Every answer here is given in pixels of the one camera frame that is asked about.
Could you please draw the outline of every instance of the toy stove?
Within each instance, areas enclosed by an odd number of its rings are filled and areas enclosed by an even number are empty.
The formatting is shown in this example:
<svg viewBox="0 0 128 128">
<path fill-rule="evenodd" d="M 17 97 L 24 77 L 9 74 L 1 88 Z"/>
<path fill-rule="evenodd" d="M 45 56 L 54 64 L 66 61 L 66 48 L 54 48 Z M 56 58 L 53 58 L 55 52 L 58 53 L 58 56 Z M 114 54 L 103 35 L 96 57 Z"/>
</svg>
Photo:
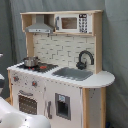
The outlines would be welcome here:
<svg viewBox="0 0 128 128">
<path fill-rule="evenodd" d="M 42 111 L 45 110 L 45 104 L 42 104 L 45 91 L 44 79 L 29 71 L 45 73 L 55 67 L 57 65 L 39 62 L 35 67 L 26 67 L 24 64 L 17 66 L 16 68 L 23 69 L 22 72 L 11 70 L 13 106 L 28 114 L 44 115 Z"/>
<path fill-rule="evenodd" d="M 55 67 L 58 67 L 58 65 L 53 65 L 53 64 L 47 64 L 47 63 L 41 63 L 39 62 L 37 66 L 34 67 L 26 67 L 24 64 L 17 66 L 18 68 L 22 68 L 25 70 L 32 70 L 32 71 L 36 71 L 36 72 L 47 72 Z"/>
</svg>

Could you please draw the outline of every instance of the gray sink basin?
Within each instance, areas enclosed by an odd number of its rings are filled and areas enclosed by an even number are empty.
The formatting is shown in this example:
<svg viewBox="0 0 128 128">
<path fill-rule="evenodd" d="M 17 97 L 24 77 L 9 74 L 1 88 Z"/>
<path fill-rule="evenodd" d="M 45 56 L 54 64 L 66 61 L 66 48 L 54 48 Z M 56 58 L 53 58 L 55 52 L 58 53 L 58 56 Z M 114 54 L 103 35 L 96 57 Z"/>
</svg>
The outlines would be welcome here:
<svg viewBox="0 0 128 128">
<path fill-rule="evenodd" d="M 93 73 L 91 71 L 65 67 L 53 72 L 52 75 L 76 81 L 83 81 L 87 79 L 89 76 L 93 75 Z"/>
</svg>

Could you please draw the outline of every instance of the door handle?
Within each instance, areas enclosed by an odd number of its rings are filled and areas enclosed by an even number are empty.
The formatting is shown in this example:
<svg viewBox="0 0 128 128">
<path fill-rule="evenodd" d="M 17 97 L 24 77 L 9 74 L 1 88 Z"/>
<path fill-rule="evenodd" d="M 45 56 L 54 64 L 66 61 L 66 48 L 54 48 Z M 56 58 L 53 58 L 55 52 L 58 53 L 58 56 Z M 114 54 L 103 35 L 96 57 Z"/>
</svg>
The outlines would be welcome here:
<svg viewBox="0 0 128 128">
<path fill-rule="evenodd" d="M 51 101 L 48 102 L 47 112 L 48 112 L 48 118 L 52 119 L 52 115 L 50 114 L 50 107 L 51 107 Z"/>
<path fill-rule="evenodd" d="M 58 25 L 57 25 L 57 21 L 59 20 L 59 17 L 56 17 L 56 19 L 55 19 L 55 27 L 56 27 L 56 30 L 59 30 L 59 27 L 58 27 Z"/>
<path fill-rule="evenodd" d="M 26 93 L 26 92 L 24 92 L 24 91 L 22 91 L 22 90 L 20 90 L 19 92 L 20 92 L 22 95 L 25 95 L 25 96 L 33 96 L 32 93 Z"/>
</svg>

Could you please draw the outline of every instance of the microwave window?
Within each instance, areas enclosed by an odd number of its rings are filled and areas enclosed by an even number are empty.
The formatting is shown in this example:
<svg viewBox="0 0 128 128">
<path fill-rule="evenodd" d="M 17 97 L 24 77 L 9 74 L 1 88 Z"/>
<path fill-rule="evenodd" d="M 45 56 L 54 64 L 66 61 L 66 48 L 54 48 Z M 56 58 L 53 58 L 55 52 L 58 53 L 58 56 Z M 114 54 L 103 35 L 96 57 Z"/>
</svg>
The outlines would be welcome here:
<svg viewBox="0 0 128 128">
<path fill-rule="evenodd" d="M 77 18 L 62 18 L 62 29 L 77 29 Z"/>
</svg>

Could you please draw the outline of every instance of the range hood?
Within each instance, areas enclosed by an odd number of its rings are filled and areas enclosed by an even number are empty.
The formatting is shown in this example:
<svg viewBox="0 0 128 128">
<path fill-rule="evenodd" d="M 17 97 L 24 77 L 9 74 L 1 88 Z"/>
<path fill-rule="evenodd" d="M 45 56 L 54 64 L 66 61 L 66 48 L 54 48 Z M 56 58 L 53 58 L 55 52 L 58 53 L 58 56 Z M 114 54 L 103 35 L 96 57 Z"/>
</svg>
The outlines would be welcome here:
<svg viewBox="0 0 128 128">
<path fill-rule="evenodd" d="M 36 23 L 26 27 L 25 32 L 53 33 L 53 27 L 44 23 L 44 15 L 36 15 Z"/>
</svg>

